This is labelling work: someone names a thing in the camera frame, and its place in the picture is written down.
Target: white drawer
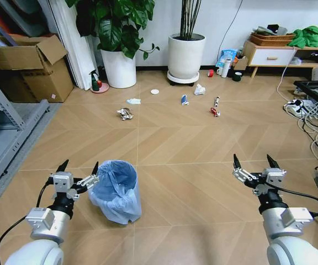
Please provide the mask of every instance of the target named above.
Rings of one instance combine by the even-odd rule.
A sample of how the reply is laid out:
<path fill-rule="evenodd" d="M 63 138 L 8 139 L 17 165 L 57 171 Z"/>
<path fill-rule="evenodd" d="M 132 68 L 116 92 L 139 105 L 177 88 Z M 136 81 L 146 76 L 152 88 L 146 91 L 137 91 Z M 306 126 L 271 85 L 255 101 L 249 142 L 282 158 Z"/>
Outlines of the white drawer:
<path fill-rule="evenodd" d="M 251 66 L 286 66 L 288 65 L 294 50 L 283 49 L 256 49 L 250 62 Z"/>

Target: potted plant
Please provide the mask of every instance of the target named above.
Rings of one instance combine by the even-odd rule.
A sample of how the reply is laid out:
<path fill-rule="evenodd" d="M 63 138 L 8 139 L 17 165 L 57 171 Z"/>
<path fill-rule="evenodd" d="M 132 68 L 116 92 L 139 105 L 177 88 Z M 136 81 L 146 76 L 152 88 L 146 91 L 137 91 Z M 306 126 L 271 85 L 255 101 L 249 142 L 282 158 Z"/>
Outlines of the potted plant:
<path fill-rule="evenodd" d="M 205 36 L 193 33 L 201 0 L 182 0 L 181 29 L 169 37 L 169 64 L 167 77 L 174 83 L 198 80 L 205 44 Z"/>
<path fill-rule="evenodd" d="M 100 39 L 105 71 L 110 86 L 131 87 L 136 83 L 137 50 L 144 60 L 159 50 L 152 44 L 150 50 L 140 49 L 143 38 L 139 30 L 153 19 L 154 0 L 65 0 L 69 7 L 76 6 L 76 25 L 81 36 Z"/>

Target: trash can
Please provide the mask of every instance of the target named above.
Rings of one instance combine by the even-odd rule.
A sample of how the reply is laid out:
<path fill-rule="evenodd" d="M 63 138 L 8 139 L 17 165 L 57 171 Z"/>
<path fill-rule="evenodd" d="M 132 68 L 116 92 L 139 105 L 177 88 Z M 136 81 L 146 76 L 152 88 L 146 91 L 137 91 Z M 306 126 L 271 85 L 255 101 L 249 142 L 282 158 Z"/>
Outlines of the trash can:
<path fill-rule="evenodd" d="M 142 215 L 137 172 L 121 160 L 105 161 L 98 169 L 99 182 L 89 190 L 89 199 L 113 222 L 126 225 Z"/>

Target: wicker basket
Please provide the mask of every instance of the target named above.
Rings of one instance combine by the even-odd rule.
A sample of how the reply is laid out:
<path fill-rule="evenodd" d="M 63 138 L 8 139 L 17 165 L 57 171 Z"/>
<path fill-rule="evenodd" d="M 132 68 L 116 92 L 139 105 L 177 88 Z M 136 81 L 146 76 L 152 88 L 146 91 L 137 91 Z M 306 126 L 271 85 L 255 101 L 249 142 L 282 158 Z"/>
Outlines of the wicker basket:
<path fill-rule="evenodd" d="M 295 37 L 295 34 L 287 34 L 281 36 L 264 36 L 256 33 L 251 33 L 251 35 L 258 37 L 262 40 L 292 40 Z"/>
<path fill-rule="evenodd" d="M 263 40 L 251 34 L 250 41 L 259 46 L 286 46 L 291 40 Z"/>

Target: wooden floor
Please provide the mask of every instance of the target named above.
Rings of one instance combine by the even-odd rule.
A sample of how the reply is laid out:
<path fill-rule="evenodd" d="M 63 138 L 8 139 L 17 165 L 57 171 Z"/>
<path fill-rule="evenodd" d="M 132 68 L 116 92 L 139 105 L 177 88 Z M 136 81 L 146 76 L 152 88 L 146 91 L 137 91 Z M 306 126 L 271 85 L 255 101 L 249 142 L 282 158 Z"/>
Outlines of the wooden floor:
<path fill-rule="evenodd" d="M 294 77 L 281 86 L 293 90 Z M 136 166 L 142 217 L 122 226 L 108 221 L 87 194 L 75 203 L 65 264 L 267 264 L 268 242 L 258 213 L 258 199 L 236 180 L 232 156 L 250 171 L 268 166 L 270 154 L 288 171 L 285 187 L 318 195 L 313 181 L 317 165 L 310 141 L 295 119 L 282 111 L 276 94 L 279 77 L 244 76 L 242 82 L 201 72 L 203 96 L 194 88 L 171 87 L 166 73 L 137 73 L 137 84 L 104 94 L 75 89 L 25 160 L 0 199 L 0 235 L 36 203 L 49 173 L 65 159 L 76 177 L 85 177 L 96 161 L 127 160 Z M 159 89 L 153 96 L 151 89 Z M 181 106 L 183 94 L 189 106 Z M 209 109 L 220 96 L 221 117 Z M 141 98 L 141 105 L 128 105 Z M 116 115 L 130 107 L 132 120 Z M 51 204 L 52 187 L 41 205 Z M 310 199 L 284 194 L 290 206 L 318 211 Z M 22 223 L 3 241 L 3 261 L 29 241 Z M 303 236 L 318 248 L 318 221 Z"/>

